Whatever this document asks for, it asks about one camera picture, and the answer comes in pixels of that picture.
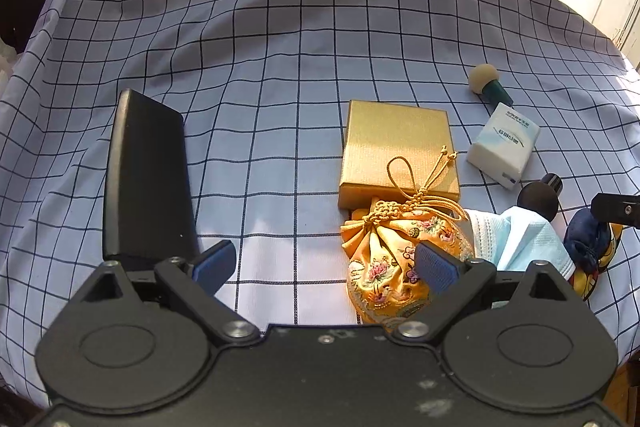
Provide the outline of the navy colourful silk scarf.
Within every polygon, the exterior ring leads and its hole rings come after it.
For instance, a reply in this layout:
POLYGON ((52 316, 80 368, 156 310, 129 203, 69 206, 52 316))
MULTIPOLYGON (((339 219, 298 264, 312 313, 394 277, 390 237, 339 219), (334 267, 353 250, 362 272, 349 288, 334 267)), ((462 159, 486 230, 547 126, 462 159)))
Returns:
POLYGON ((597 220, 589 208, 576 212, 567 225, 563 245, 575 265, 570 283, 582 300, 590 297, 613 260, 623 229, 623 225, 597 220))

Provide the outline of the light blue face mask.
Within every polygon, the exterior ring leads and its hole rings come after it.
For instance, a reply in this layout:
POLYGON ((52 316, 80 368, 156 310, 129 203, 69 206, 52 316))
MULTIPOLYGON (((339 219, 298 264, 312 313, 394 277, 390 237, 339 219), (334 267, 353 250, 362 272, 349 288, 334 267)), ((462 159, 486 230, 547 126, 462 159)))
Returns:
POLYGON ((467 209, 475 256, 493 263, 498 271, 525 271, 530 262, 551 263, 565 280, 575 265, 550 222, 538 213, 514 206, 500 215, 467 209))

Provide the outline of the yellow embroidered drawstring pouch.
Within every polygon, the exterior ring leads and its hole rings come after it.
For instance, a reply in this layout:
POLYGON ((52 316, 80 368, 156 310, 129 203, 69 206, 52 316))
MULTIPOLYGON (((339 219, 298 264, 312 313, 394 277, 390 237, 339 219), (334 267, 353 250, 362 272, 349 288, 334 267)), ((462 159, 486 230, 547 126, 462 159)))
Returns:
POLYGON ((418 273, 418 247, 438 247, 458 261, 475 257, 471 220, 458 202, 432 189, 456 165, 458 154, 444 146, 423 183, 393 187, 398 202, 375 196, 341 226, 348 257, 346 291, 367 324, 386 329, 421 310, 435 285, 418 273))

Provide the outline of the white tissue pack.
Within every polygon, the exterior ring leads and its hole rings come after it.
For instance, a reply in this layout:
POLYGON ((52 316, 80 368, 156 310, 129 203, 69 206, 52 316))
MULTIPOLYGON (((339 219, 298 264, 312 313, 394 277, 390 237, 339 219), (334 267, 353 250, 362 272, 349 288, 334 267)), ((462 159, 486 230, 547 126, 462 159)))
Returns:
POLYGON ((540 127, 499 103, 472 142, 466 161, 507 190, 521 181, 540 127))

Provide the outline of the green handled beige makeup sponge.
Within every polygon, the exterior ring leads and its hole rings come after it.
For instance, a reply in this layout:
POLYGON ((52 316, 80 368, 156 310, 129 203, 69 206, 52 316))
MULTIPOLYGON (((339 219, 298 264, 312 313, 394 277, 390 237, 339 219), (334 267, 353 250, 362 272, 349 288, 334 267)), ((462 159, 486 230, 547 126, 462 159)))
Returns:
POLYGON ((492 106, 503 104, 512 107, 513 100, 499 81, 499 73, 494 65, 480 64, 469 72, 469 87, 492 106))

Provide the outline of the black triangular box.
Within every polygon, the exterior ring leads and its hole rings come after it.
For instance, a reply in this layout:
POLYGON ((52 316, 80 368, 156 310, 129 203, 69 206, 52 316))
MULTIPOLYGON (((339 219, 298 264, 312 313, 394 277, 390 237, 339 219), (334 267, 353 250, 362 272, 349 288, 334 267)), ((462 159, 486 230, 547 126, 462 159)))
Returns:
POLYGON ((105 261, 138 271, 198 254, 182 116, 130 89, 108 151, 102 248, 105 261))

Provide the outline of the gold gift box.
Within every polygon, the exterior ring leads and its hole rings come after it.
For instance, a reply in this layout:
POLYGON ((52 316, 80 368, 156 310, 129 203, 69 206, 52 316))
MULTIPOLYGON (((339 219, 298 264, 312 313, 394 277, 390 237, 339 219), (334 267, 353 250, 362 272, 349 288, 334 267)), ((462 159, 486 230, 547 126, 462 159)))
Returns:
POLYGON ((338 207, 367 208, 375 197, 402 202, 423 184, 460 198, 448 114, 390 103, 351 101, 338 184, 338 207))

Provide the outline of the blue checkered tablecloth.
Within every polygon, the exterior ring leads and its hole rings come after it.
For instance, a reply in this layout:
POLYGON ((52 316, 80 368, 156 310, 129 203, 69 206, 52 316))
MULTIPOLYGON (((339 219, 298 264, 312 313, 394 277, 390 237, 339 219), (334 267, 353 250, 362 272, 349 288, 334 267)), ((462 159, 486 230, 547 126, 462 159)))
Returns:
POLYGON ((464 153, 483 62, 540 128, 525 176, 562 178, 558 229, 599 192, 638 192, 639 76, 559 0, 46 0, 1 95, 2 384, 48 402, 35 351, 101 261, 122 90, 184 118, 198 239, 240 255, 222 301, 259 327, 349 324, 349 102, 442 109, 464 153))

